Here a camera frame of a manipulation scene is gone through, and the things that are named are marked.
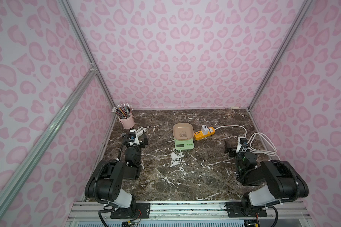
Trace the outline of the green electronic kitchen scale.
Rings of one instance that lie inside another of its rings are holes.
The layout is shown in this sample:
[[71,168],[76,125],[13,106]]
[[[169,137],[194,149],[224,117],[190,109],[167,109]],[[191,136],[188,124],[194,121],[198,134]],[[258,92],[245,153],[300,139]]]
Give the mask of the green electronic kitchen scale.
[[175,149],[176,150],[191,150],[194,149],[194,141],[193,139],[189,140],[177,140],[174,139]]

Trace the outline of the white usb charger adapter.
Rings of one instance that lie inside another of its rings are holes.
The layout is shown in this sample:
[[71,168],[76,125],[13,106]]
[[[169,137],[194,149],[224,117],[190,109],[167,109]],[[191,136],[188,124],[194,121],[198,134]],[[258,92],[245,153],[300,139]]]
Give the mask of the white usb charger adapter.
[[202,125],[201,132],[205,136],[208,135],[208,134],[212,134],[212,130],[208,126],[206,126],[206,125]]

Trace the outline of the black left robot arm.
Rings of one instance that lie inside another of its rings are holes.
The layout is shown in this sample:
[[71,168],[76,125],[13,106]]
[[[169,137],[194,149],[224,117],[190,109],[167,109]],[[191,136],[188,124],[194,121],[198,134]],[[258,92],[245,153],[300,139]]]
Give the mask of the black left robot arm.
[[125,160],[100,161],[85,186],[85,196],[103,205],[98,216],[103,226],[107,227],[103,214],[109,213],[110,218],[124,219],[122,227],[131,227],[140,223],[141,219],[149,218],[150,204],[136,202],[133,194],[122,189],[123,180],[137,180],[141,173],[141,149],[148,145],[144,135],[142,141],[133,136],[123,140],[126,145]]

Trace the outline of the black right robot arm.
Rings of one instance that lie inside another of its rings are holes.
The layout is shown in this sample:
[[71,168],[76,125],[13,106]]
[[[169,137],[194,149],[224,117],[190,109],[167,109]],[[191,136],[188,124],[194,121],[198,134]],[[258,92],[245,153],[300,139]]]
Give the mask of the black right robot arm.
[[274,159],[258,163],[258,156],[252,152],[246,138],[241,138],[236,148],[226,142],[224,151],[235,158],[236,180],[243,186],[258,187],[245,193],[240,202],[226,202],[224,210],[230,218],[255,218],[254,222],[247,221],[247,224],[258,227],[259,218],[266,217],[267,208],[271,208],[275,212],[272,226],[276,226],[279,218],[277,204],[308,196],[307,183],[289,162]]

